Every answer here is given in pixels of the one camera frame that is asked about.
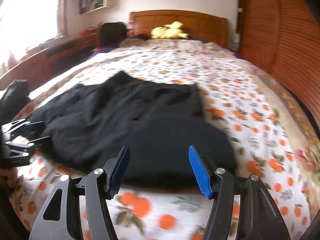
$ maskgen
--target red object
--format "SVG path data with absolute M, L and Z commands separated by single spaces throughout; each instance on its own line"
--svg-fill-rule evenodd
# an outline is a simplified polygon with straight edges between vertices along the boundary
M 81 36 L 86 36 L 92 33 L 92 29 L 84 30 L 80 32 Z

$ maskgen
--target yellow stuffed toy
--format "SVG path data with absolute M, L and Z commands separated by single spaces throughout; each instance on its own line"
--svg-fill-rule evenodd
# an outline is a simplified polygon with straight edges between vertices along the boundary
M 151 31 L 151 38 L 153 39 L 177 39 L 188 38 L 188 34 L 183 33 L 180 29 L 182 27 L 181 22 L 173 22 L 172 24 L 164 25 L 163 27 L 154 28 Z

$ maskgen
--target bed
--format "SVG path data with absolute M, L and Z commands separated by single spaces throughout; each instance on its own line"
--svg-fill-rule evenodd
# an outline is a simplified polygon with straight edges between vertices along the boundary
M 181 21 L 193 40 L 142 40 L 154 27 Z M 319 208 L 319 141 L 290 93 L 270 75 L 224 49 L 227 20 L 202 13 L 132 12 L 130 38 L 99 53 L 31 92 L 32 101 L 15 117 L 28 115 L 75 84 L 99 84 L 120 70 L 153 82 L 197 83 L 206 122 L 225 131 L 237 161 L 237 175 L 261 177 L 279 207 L 292 239 L 298 239 Z M 17 138 L 27 143 L 24 138 Z M 18 168 L 10 202 L 27 230 L 62 174 L 84 174 L 37 151 L 31 165 Z M 80 198 L 84 239 L 90 240 L 84 198 Z M 234 198 L 229 239 L 235 239 L 239 196 Z M 119 239 L 200 240 L 212 201 L 198 188 L 143 189 L 123 185 L 107 201 Z

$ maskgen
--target floral bedspread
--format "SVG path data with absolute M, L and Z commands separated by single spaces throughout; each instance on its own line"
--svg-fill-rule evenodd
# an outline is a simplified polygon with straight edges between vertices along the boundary
M 39 88 L 33 94 L 33 101 L 16 119 L 77 83 L 102 83 L 120 70 L 153 82 L 196 82 L 203 97 L 205 120 L 225 131 L 231 141 L 237 175 L 257 174 L 278 205 L 291 239 L 302 235 L 310 224 L 310 210 L 302 190 L 302 176 L 279 114 L 257 86 L 250 64 L 214 43 L 127 39 L 121 48 L 98 54 L 50 86 Z M 72 178 L 83 175 L 47 159 L 41 152 L 35 154 L 31 165 L 19 168 L 19 183 L 10 200 L 28 230 L 62 174 Z M 89 240 L 84 197 L 80 201 L 84 239 Z M 235 196 L 230 239 L 236 237 L 239 201 Z M 205 199 L 198 189 L 172 192 L 123 186 L 107 205 L 121 240 L 200 240 L 212 201 Z

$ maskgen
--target black bag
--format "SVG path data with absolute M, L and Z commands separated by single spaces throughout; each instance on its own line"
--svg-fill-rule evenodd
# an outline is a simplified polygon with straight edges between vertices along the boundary
M 127 37 L 127 28 L 122 22 L 100 24 L 98 28 L 100 47 L 118 44 Z

